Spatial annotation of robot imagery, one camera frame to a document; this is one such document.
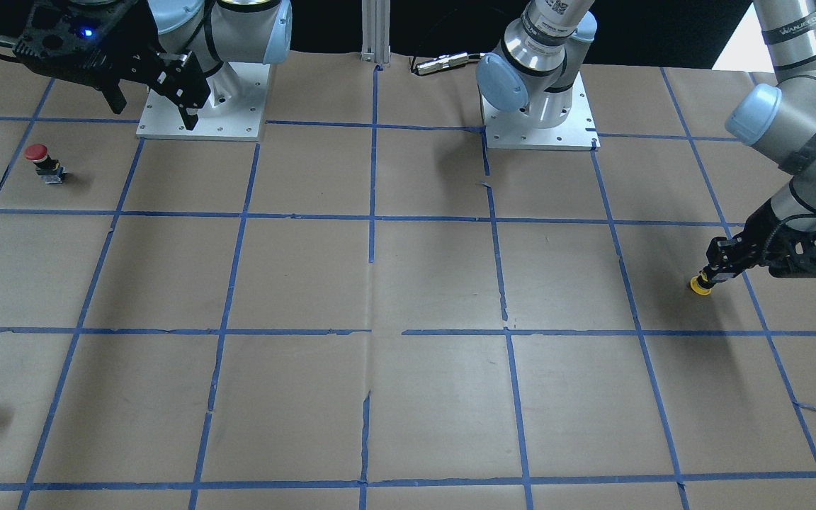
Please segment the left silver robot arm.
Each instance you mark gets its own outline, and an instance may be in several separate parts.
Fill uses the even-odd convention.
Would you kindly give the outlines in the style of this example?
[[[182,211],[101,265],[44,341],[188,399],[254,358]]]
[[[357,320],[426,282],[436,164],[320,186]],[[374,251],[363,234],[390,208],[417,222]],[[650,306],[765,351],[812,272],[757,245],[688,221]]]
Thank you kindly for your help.
[[[707,265],[690,281],[699,295],[757,266],[775,278],[816,278],[816,1],[756,1],[777,80],[758,84],[726,130],[773,161],[790,181],[732,238],[711,239]],[[596,19],[589,1],[531,1],[476,70],[483,103],[524,127],[566,118],[571,85]]]

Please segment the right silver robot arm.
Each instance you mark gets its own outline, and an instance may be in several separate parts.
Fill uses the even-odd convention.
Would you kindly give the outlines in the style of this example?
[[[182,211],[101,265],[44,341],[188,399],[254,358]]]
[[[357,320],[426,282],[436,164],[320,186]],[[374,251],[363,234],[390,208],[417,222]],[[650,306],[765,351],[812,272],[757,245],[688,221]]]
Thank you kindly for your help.
[[[0,1],[0,60],[100,91],[110,109],[120,83],[146,85],[195,130],[203,114],[242,101],[234,62],[284,62],[288,1]]]

